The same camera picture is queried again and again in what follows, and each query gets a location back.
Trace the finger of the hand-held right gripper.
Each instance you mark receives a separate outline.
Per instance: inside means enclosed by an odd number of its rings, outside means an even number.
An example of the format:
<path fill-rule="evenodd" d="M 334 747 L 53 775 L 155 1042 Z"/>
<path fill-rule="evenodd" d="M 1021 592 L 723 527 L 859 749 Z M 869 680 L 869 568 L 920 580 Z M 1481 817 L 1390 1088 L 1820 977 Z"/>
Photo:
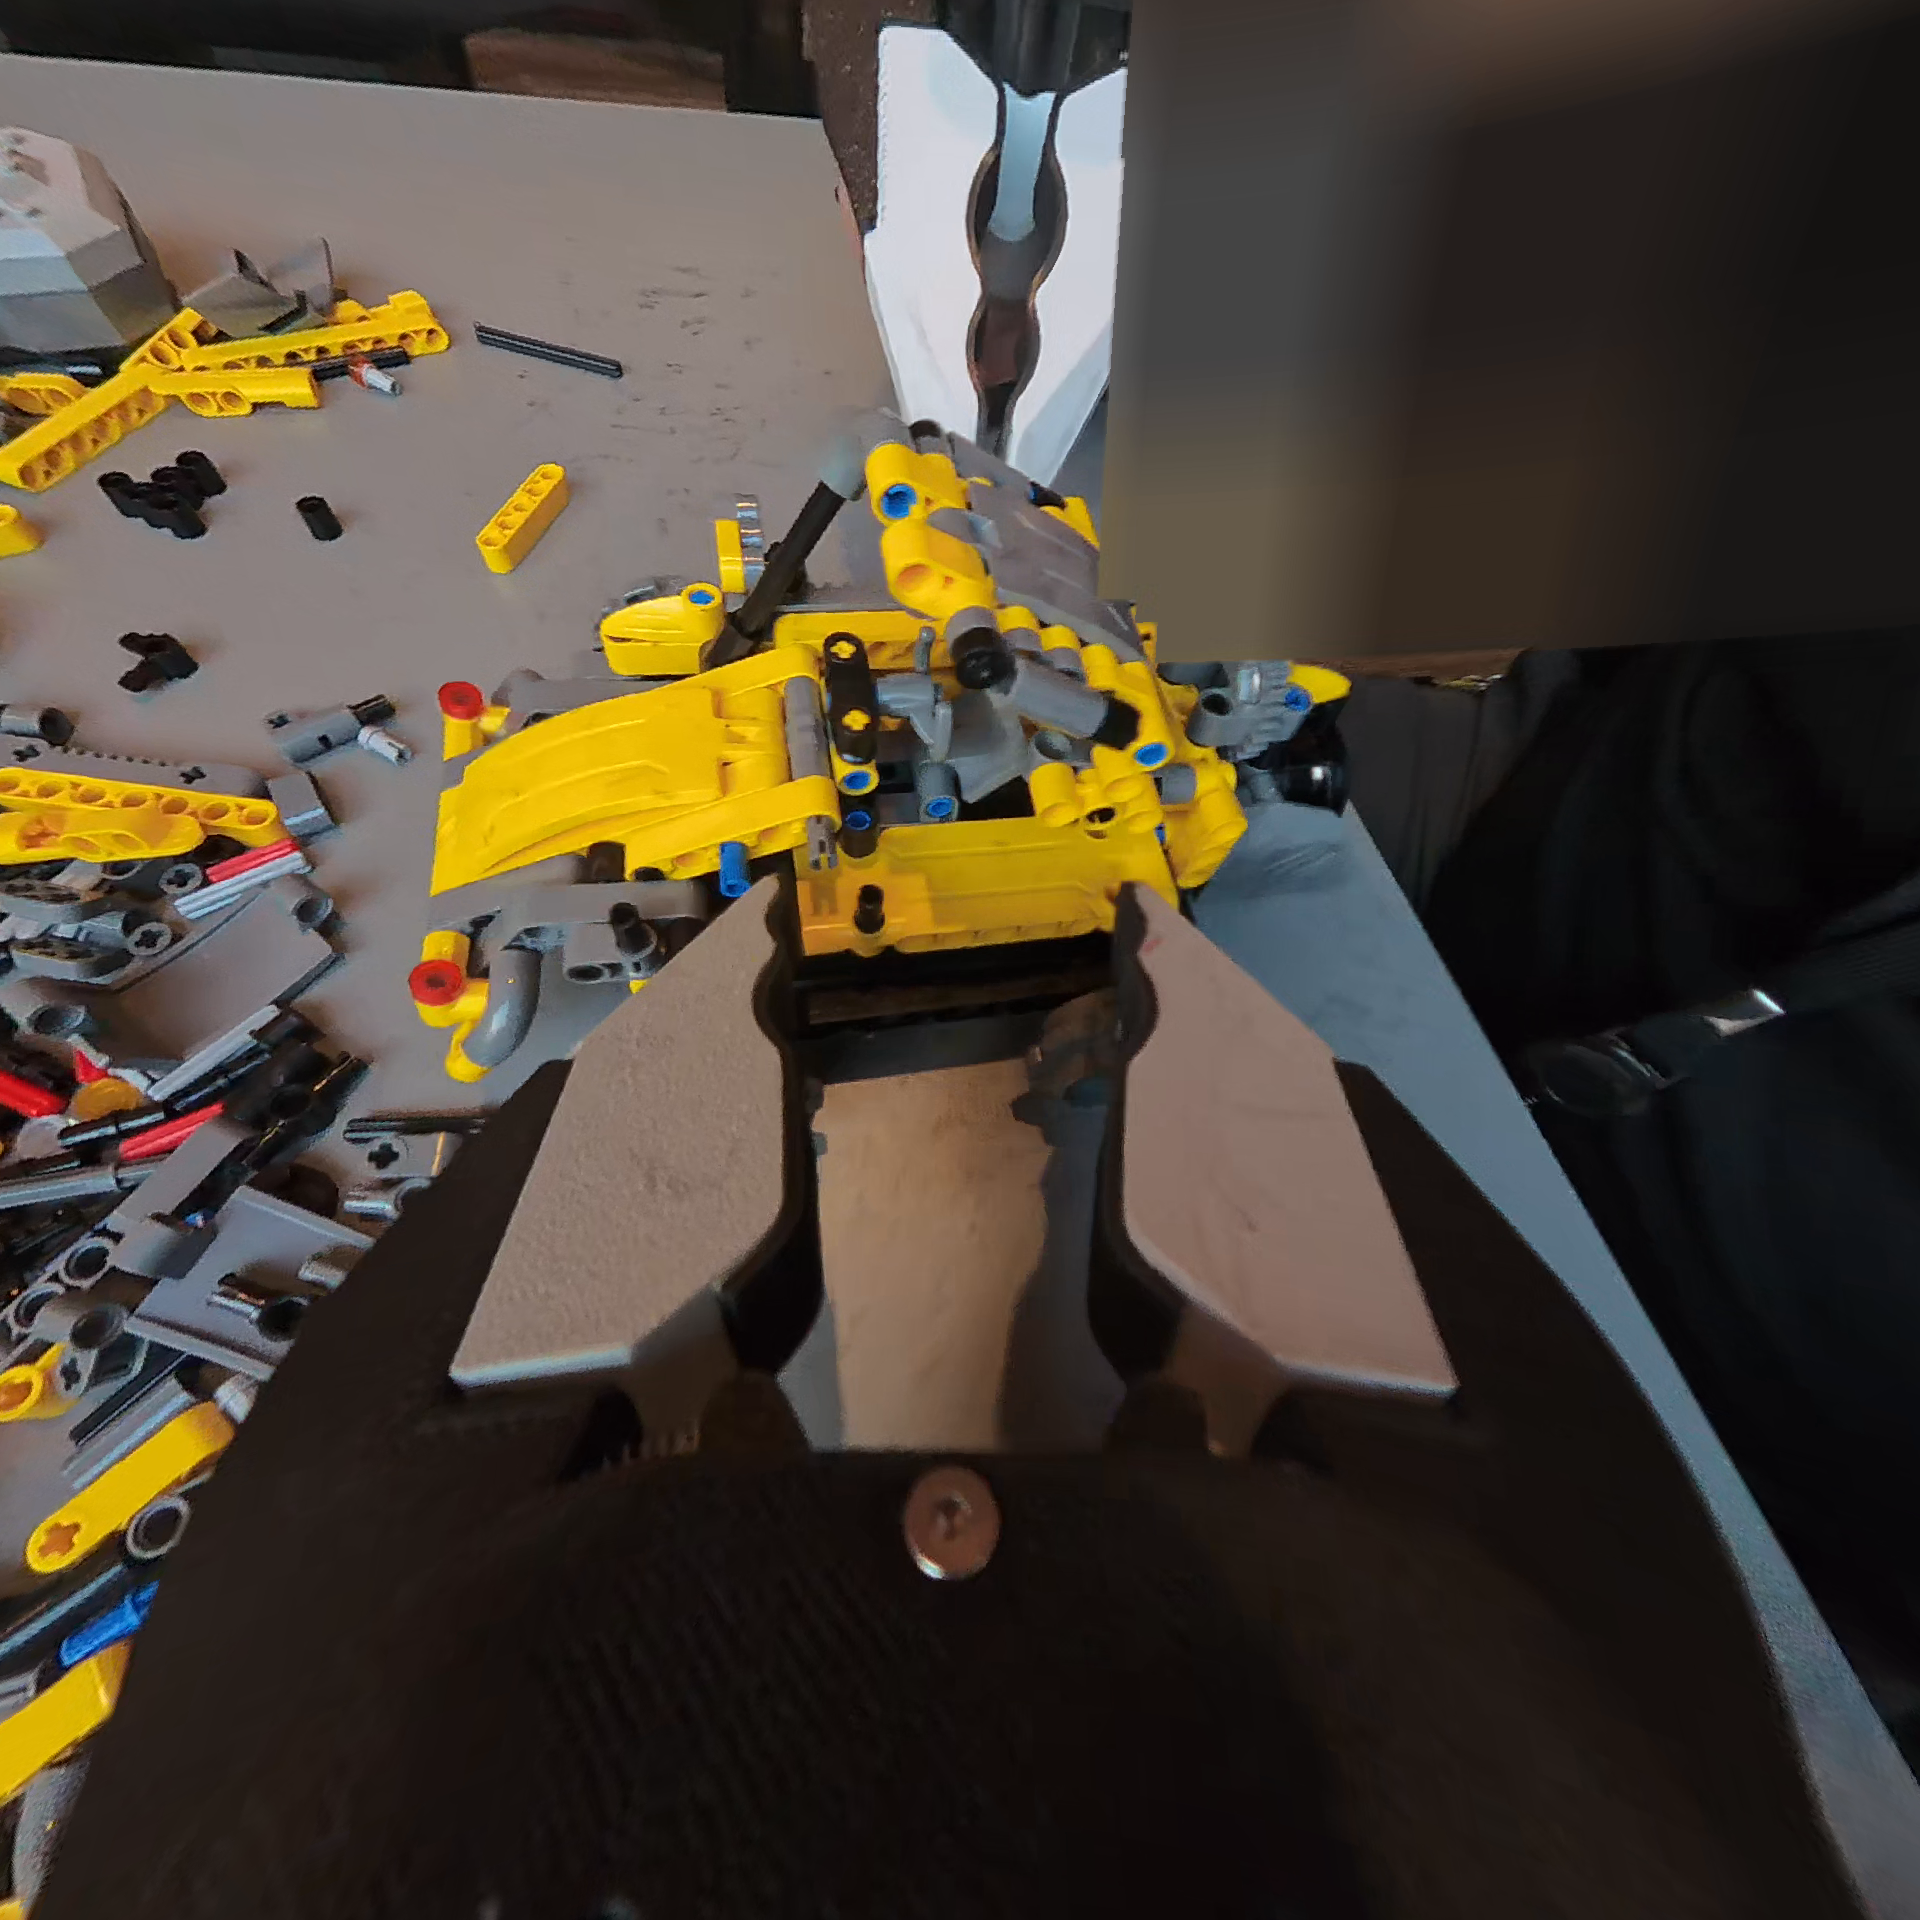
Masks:
<path fill-rule="evenodd" d="M 1064 468 L 1108 388 L 1123 118 L 1123 67 L 1064 94 L 1051 118 L 1043 181 L 1059 209 L 1058 246 L 1031 301 L 1035 350 L 1003 453 L 1014 468 Z"/>
<path fill-rule="evenodd" d="M 998 155 L 999 92 L 942 29 L 888 22 L 876 34 L 876 217 L 864 275 L 902 420 L 973 443 L 981 392 L 972 364 L 984 301 L 977 189 Z"/>

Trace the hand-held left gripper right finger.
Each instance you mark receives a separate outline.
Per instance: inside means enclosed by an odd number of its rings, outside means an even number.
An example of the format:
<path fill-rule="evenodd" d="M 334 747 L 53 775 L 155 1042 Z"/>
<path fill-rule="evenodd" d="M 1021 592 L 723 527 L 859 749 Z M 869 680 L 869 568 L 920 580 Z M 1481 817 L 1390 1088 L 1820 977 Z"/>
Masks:
<path fill-rule="evenodd" d="M 1160 892 L 1116 905 L 1098 1337 L 1213 1457 L 1290 1403 L 1445 1414 L 1458 1374 L 1331 1048 Z"/>

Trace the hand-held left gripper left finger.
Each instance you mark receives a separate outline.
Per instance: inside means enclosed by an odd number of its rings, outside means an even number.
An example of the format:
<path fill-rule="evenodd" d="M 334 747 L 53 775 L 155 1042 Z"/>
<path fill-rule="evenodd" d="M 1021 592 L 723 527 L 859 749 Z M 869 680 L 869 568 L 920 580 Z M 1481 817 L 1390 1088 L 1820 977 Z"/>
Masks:
<path fill-rule="evenodd" d="M 794 888 L 758 878 L 573 1048 L 467 1324 L 459 1389 L 607 1378 L 706 1308 L 768 1373 L 822 1300 Z"/>

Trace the yellow toy brick vehicle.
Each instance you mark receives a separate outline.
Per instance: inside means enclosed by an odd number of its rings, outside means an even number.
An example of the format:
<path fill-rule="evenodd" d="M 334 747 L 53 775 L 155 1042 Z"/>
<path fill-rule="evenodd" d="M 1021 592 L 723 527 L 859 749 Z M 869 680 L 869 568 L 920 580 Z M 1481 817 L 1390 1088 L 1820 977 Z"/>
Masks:
<path fill-rule="evenodd" d="M 438 693 L 405 997 L 458 1085 L 548 987 L 639 994 L 768 874 L 797 960 L 921 969 L 1086 949 L 1127 890 L 1186 906 L 1253 809 L 1345 806 L 1349 678 L 1161 663 L 1090 506 L 936 420 L 868 414 L 780 541 L 743 504 L 714 549 L 617 600 L 585 675 Z"/>

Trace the black axle rod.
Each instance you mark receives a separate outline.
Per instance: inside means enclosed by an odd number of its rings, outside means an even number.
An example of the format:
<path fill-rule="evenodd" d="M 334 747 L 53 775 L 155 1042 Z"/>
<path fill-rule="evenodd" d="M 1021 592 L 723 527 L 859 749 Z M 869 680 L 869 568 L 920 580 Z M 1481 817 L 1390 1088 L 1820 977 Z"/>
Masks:
<path fill-rule="evenodd" d="M 616 356 L 528 336 L 495 325 L 472 322 L 472 336 L 480 347 L 519 360 L 584 373 L 601 381 L 621 381 L 626 377 L 623 363 Z"/>

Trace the pile of dark brick pieces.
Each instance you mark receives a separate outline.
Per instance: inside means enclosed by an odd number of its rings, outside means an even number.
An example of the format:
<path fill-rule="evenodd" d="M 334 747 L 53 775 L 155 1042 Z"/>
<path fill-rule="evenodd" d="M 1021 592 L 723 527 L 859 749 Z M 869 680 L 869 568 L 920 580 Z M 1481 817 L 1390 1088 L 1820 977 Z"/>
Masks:
<path fill-rule="evenodd" d="M 50 1832 L 160 1578 L 372 1193 L 306 1164 L 367 1073 L 313 771 L 392 707 L 270 720 L 266 772 L 78 749 L 4 709 L 4 1819 Z"/>

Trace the yellow short five-hole beam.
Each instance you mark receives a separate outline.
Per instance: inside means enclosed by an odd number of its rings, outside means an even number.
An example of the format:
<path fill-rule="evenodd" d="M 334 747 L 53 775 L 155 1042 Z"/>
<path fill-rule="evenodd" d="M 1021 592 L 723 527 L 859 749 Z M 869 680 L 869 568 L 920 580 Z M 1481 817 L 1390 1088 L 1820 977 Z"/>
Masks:
<path fill-rule="evenodd" d="M 569 504 L 568 472 L 557 462 L 538 464 L 492 513 L 474 536 L 474 549 L 492 576 L 509 576 L 539 547 Z"/>

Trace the dark grey curved panel piece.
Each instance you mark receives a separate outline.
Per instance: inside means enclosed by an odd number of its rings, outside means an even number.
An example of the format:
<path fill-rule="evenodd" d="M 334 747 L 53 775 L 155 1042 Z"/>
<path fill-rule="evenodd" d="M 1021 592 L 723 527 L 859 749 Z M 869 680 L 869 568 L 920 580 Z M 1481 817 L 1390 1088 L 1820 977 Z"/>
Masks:
<path fill-rule="evenodd" d="M 311 237 L 267 266 L 233 251 L 227 270 L 184 294 L 180 310 L 198 315 L 213 338 L 255 338 L 330 325 L 337 297 L 332 249 Z"/>

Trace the loose yellow beams group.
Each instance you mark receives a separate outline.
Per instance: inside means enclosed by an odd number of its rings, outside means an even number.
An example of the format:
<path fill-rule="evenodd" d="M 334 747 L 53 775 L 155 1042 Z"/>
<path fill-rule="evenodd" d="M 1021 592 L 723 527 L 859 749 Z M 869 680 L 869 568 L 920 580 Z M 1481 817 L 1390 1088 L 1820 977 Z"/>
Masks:
<path fill-rule="evenodd" d="M 449 330 L 418 292 L 373 307 L 340 301 L 325 325 L 247 338 L 216 338 L 204 315 L 184 308 L 97 385 L 68 374 L 5 377 L 4 404 L 28 423 L 1 446 L 1 480 L 38 495 L 169 406 L 202 420 L 235 420 L 260 406 L 307 411 L 320 404 L 320 373 L 393 353 L 433 356 L 449 344 Z"/>

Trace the black connector cluster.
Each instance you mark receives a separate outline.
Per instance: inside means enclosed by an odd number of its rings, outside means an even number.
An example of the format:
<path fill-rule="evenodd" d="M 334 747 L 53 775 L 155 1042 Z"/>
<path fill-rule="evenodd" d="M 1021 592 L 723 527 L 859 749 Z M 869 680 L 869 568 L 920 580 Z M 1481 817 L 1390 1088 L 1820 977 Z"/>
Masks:
<path fill-rule="evenodd" d="M 119 517 L 194 543 L 206 538 L 207 502 L 227 492 L 227 478 L 204 450 L 184 449 L 144 478 L 124 470 L 100 472 L 95 489 Z"/>

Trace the grey brick battery box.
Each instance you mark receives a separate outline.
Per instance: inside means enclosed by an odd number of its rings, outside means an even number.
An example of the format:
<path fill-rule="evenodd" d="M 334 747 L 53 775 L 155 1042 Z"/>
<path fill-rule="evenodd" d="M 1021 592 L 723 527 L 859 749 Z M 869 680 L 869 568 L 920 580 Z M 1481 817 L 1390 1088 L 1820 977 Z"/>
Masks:
<path fill-rule="evenodd" d="M 104 162 L 64 138 L 4 127 L 4 350 L 124 355 L 176 310 L 157 253 Z"/>

